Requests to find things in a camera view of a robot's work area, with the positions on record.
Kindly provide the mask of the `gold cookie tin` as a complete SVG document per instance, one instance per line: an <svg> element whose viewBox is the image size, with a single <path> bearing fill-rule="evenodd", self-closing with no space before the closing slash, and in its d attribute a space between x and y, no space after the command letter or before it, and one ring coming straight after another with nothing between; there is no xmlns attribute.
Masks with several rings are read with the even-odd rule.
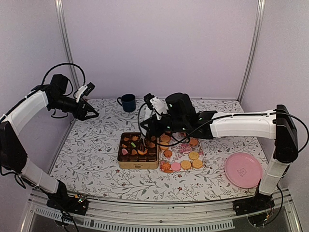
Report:
<svg viewBox="0 0 309 232"><path fill-rule="evenodd" d="M117 161L121 169L128 170L154 170L158 168L159 157L158 157L158 147L157 139L156 141L151 141L151 138L145 138L146 151L141 152L138 150L139 139L137 141L132 141L133 136L138 136L140 139L140 132L124 132L120 137ZM150 148L149 143L154 143L155 147ZM122 154L122 144L126 144L128 148L125 148L128 153L126 155Z"/></svg>

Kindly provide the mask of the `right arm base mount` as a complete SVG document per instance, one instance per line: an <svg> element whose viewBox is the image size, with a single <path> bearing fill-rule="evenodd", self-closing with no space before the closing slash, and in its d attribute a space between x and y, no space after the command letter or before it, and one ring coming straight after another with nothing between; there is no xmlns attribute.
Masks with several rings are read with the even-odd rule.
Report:
<svg viewBox="0 0 309 232"><path fill-rule="evenodd" d="M246 199L233 201L233 210L237 216L255 213L274 207L272 196L255 195Z"/></svg>

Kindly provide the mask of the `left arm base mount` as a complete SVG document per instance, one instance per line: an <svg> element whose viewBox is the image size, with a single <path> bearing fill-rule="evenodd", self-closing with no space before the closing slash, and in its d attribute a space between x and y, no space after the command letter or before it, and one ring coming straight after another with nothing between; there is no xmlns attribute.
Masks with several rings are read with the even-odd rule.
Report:
<svg viewBox="0 0 309 232"><path fill-rule="evenodd" d="M66 186L58 186L56 193L46 193L47 206L64 212L85 216L89 202L80 202L78 198L69 196Z"/></svg>

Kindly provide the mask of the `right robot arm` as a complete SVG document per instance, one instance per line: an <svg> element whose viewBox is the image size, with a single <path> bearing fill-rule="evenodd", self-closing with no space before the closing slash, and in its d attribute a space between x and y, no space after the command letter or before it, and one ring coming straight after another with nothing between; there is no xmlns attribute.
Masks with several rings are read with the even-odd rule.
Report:
<svg viewBox="0 0 309 232"><path fill-rule="evenodd" d="M184 132L188 137L198 139L240 136L275 141L273 156L266 173L258 182L257 194L250 199L249 204L254 211L267 205L268 196L273 194L289 165L298 157L294 117L284 105L278 104L274 110L254 113L198 113L185 93L171 94L165 101L150 93L143 99L150 114L139 126L146 130L149 136L160 137L165 132Z"/></svg>

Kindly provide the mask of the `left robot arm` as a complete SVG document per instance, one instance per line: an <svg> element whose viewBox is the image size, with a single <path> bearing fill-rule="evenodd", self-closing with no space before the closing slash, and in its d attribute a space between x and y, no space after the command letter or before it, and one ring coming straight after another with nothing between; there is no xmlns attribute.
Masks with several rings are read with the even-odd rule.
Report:
<svg viewBox="0 0 309 232"><path fill-rule="evenodd" d="M50 84L36 86L0 119L1 167L7 170L7 174L14 174L35 188L52 195L53 202L62 210L67 210L72 205L70 196L67 196L66 185L34 164L19 138L28 135L30 138L24 138L24 141L29 142L40 136L47 138L48 132L43 129L42 124L38 129L34 126L24 128L29 122L34 122L34 117L41 110L61 110L66 114L72 114L80 121L99 116L95 108L82 98L95 88L94 84L81 86L75 97L70 98L66 95L68 82L67 77L55 74Z"/></svg>

